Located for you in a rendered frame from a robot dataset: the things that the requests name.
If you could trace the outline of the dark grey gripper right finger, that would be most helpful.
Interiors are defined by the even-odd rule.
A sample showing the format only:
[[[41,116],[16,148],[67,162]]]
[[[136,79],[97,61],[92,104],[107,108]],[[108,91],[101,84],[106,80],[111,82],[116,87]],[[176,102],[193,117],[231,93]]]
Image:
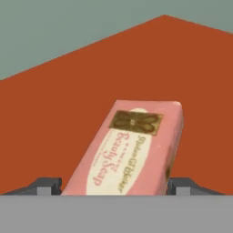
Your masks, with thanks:
[[[167,194],[175,196],[219,195],[219,192],[199,186],[188,177],[171,177],[167,184]]]

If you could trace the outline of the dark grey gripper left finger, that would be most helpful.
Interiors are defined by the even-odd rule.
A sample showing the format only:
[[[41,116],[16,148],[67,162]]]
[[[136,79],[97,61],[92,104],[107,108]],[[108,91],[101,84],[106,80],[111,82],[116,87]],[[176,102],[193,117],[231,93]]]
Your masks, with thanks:
[[[29,186],[7,192],[7,195],[59,196],[62,193],[61,186],[61,177],[40,177]]]

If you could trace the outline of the pink bar soap box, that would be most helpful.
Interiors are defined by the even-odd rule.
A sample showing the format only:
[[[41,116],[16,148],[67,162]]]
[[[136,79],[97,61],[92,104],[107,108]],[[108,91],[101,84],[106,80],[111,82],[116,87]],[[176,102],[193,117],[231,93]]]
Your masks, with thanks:
[[[117,100],[62,194],[164,195],[182,128],[177,101]]]

